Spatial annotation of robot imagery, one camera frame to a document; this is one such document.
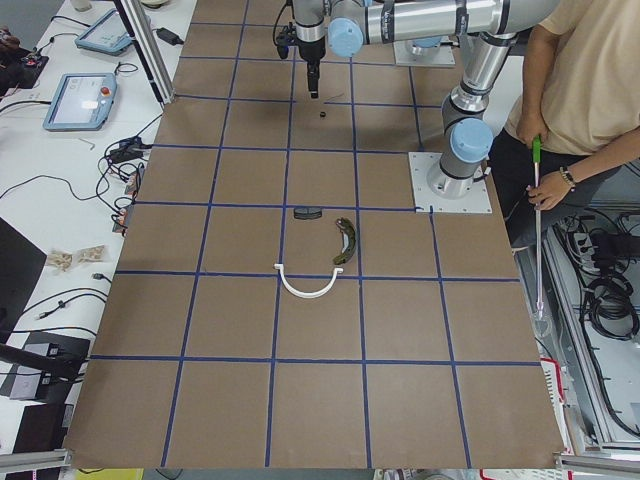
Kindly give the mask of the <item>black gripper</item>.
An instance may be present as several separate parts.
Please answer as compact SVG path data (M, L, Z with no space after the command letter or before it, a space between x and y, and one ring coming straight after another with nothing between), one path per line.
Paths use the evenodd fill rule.
M307 87L311 98L319 97L320 61L325 56L325 30L323 20L313 23L295 21L297 46L307 63Z

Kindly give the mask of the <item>person right hand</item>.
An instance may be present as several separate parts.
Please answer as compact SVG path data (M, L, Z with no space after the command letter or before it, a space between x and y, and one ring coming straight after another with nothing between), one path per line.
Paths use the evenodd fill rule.
M544 142L548 137L548 127L542 116L539 115L522 115L517 127L517 138L528 148L533 148L536 138Z

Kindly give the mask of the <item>person left hand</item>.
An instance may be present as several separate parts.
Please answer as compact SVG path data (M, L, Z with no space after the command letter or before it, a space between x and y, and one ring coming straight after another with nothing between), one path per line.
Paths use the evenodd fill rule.
M536 209L549 211L555 208L571 191L572 186L559 171L544 175L537 187L527 190L528 201Z

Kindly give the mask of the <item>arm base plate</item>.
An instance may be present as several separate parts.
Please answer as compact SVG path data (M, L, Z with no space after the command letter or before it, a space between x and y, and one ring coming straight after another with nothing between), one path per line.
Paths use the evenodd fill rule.
M417 213L491 214L482 165L467 179L454 179L440 168L439 152L409 152L409 170Z
M403 40L394 43L395 64L408 67L453 68L453 48L448 36Z

